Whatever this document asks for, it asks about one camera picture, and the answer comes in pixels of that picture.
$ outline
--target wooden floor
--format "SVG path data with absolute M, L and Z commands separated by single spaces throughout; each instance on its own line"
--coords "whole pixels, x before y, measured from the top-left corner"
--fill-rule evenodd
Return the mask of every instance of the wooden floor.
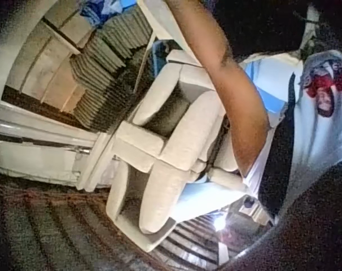
M 217 268 L 212 215 L 178 224 L 161 245 L 145 253 L 108 219 L 107 196 L 108 190 L 83 193 L 0 175 L 0 270 Z M 253 242 L 239 237 L 248 241 L 230 245 L 230 257 Z

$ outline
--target red graphic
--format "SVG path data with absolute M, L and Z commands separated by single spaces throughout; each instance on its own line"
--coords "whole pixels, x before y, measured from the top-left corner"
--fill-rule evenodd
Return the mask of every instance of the red graphic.
M 319 115 L 331 117 L 334 113 L 334 95 L 331 90 L 333 79 L 322 67 L 313 70 L 311 76 L 309 84 L 305 86 L 308 88 L 306 93 L 315 98 Z
M 334 72 L 335 87 L 338 91 L 342 91 L 342 66 L 338 62 L 334 62 L 332 69 Z

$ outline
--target stack of slate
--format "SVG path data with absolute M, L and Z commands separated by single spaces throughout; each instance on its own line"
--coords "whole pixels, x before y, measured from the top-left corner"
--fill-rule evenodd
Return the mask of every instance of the stack of slate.
M 73 77 L 86 89 L 74 109 L 83 126 L 106 132 L 125 117 L 137 98 L 133 88 L 151 32 L 140 8 L 134 6 L 109 19 L 82 54 L 71 57 Z M 151 80 L 151 74 L 149 61 L 143 81 Z

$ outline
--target light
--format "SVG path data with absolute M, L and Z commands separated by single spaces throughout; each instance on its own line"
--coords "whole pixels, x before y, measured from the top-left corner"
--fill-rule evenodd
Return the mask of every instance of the light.
M 226 226 L 225 216 L 219 216 L 214 220 L 214 227 L 216 231 L 224 229 Z

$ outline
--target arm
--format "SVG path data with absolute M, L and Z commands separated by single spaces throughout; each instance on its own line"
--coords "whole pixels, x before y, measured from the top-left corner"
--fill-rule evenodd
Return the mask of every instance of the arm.
M 246 176 L 266 140 L 268 116 L 248 76 L 233 59 L 229 43 L 198 0 L 166 0 L 187 43 L 206 69 L 231 124 L 236 162 Z

